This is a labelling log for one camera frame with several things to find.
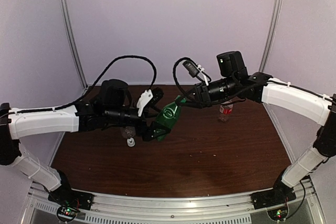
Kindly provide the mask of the green plastic bottle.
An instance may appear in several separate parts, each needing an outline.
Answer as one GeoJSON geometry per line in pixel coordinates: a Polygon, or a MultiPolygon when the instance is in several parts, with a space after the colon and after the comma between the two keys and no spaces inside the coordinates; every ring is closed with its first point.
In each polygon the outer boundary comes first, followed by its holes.
{"type": "Polygon", "coordinates": [[[155,118],[156,123],[162,125],[164,129],[158,129],[157,132],[160,134],[156,139],[162,141],[165,137],[171,132],[173,126],[177,123],[182,106],[176,104],[176,101],[173,101],[167,104],[161,112],[155,118]]]}

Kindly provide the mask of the clear plastic bottle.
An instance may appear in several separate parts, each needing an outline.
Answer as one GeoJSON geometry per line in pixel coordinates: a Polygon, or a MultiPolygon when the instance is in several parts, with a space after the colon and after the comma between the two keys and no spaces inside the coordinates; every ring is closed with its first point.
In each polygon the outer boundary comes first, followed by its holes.
{"type": "Polygon", "coordinates": [[[122,137],[126,139],[133,138],[136,136],[135,127],[132,126],[121,127],[120,132],[122,137]]]}

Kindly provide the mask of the white flip bottle cap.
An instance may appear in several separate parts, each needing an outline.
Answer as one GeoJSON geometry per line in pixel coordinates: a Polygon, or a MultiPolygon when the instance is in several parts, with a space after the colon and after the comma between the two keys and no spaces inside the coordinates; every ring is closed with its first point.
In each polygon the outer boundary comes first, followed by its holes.
{"type": "Polygon", "coordinates": [[[130,137],[127,139],[127,145],[128,147],[134,147],[135,146],[135,140],[134,138],[130,137]]]}

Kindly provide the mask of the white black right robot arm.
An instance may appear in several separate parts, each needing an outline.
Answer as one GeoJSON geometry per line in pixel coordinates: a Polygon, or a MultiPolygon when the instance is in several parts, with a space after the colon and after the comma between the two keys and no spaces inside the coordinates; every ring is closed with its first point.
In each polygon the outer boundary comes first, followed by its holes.
{"type": "Polygon", "coordinates": [[[318,166],[335,156],[335,97],[321,95],[304,88],[283,82],[269,74],[256,72],[249,75],[239,51],[229,51],[216,57],[222,78],[212,81],[203,68],[191,58],[183,57],[173,66],[176,71],[183,64],[190,76],[203,78],[192,89],[185,91],[174,73],[173,79],[180,90],[174,102],[166,105],[152,122],[150,138],[163,140],[176,124],[182,107],[207,108],[222,104],[234,104],[251,100],[257,103],[275,105],[311,119],[320,125],[317,138],[293,164],[279,176],[269,192],[272,203],[279,204],[289,196],[289,190],[318,166]]]}

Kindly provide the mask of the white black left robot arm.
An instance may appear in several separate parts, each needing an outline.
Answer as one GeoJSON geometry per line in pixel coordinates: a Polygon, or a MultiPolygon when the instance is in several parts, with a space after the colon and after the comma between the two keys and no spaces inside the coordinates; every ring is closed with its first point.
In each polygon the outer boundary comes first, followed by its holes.
{"type": "Polygon", "coordinates": [[[170,133],[170,128],[153,121],[147,124],[148,109],[163,96],[160,88],[145,90],[136,106],[131,100],[128,84],[122,80],[104,81],[99,93],[90,101],[79,100],[63,109],[40,108],[20,110],[9,103],[1,104],[1,165],[17,167],[27,177],[42,184],[64,205],[76,197],[64,173],[42,164],[21,144],[21,137],[53,132],[89,132],[108,127],[132,127],[144,141],[170,133]]]}

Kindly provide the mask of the clear bottle red cap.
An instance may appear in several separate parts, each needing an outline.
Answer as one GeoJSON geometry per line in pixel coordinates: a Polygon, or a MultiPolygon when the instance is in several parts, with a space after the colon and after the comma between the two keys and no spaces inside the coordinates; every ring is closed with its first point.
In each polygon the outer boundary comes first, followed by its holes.
{"type": "Polygon", "coordinates": [[[219,116],[218,120],[220,122],[227,122],[233,110],[232,100],[224,102],[219,107],[219,116]]]}

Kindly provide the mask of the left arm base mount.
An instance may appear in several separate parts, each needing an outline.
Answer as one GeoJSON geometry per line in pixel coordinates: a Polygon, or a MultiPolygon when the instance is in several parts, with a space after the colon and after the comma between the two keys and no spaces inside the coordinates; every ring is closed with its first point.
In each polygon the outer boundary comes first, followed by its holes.
{"type": "Polygon", "coordinates": [[[91,209],[93,194],[73,190],[65,173],[60,170],[57,172],[60,175],[60,187],[54,191],[45,188],[45,191],[48,193],[48,200],[59,205],[56,211],[58,220],[69,223],[77,217],[80,209],[91,209]]]}

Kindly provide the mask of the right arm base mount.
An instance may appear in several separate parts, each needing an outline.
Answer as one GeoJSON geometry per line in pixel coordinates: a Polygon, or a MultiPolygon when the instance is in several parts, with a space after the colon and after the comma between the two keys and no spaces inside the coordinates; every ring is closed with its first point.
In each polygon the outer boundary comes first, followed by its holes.
{"type": "Polygon", "coordinates": [[[278,222],[285,221],[289,216],[288,202],[296,199],[293,188],[281,181],[284,172],[280,173],[271,189],[251,194],[254,209],[267,208],[268,217],[278,222]]]}

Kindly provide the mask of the aluminium corner post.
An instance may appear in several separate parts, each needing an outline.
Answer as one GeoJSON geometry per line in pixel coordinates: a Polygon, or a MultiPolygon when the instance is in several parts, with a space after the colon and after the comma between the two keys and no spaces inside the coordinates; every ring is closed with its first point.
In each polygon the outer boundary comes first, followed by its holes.
{"type": "Polygon", "coordinates": [[[269,29],[268,29],[268,34],[266,38],[266,43],[265,47],[263,50],[261,62],[259,65],[259,72],[264,72],[266,69],[267,61],[269,59],[272,45],[274,42],[275,34],[276,34],[276,28],[277,24],[279,22],[279,17],[282,9],[284,0],[274,0],[273,8],[272,8],[272,13],[271,13],[271,19],[270,19],[270,24],[269,24],[269,29]]]}

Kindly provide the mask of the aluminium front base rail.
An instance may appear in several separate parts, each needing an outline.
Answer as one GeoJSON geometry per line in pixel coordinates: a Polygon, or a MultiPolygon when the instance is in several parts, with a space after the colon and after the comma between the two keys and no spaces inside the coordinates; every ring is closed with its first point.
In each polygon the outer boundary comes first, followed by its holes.
{"type": "Polygon", "coordinates": [[[72,223],[275,223],[270,216],[288,207],[285,223],[325,223],[310,179],[294,188],[287,204],[256,209],[252,193],[186,198],[145,198],[93,193],[91,208],[80,210],[72,223]]]}

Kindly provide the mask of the left aluminium frame post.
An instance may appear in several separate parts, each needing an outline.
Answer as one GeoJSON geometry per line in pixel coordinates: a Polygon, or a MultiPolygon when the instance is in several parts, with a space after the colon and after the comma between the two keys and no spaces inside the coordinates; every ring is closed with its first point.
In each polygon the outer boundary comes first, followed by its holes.
{"type": "Polygon", "coordinates": [[[65,31],[66,31],[66,36],[68,39],[68,44],[70,47],[71,56],[73,58],[73,62],[75,65],[77,75],[79,77],[81,87],[85,90],[88,84],[87,84],[84,71],[83,71],[83,67],[82,67],[82,64],[79,58],[78,49],[77,49],[77,45],[76,45],[76,41],[74,37],[74,32],[73,32],[73,28],[71,25],[71,19],[70,19],[70,13],[69,13],[67,0],[60,0],[60,7],[61,7],[63,20],[64,20],[65,31]]]}

